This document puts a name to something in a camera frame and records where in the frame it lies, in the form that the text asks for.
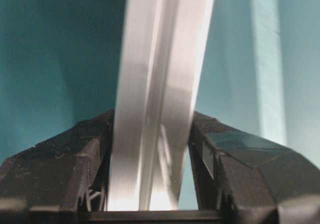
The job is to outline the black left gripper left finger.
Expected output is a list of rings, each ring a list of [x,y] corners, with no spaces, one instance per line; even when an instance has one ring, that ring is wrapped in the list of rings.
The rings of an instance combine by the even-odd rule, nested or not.
[[[5,159],[0,167],[3,224],[77,224],[106,204],[112,109]]]

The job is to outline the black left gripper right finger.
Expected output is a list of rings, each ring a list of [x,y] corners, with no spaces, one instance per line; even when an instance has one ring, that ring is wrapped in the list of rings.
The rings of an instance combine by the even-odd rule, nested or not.
[[[198,208],[232,224],[317,224],[320,171],[302,154],[195,112],[189,153]]]

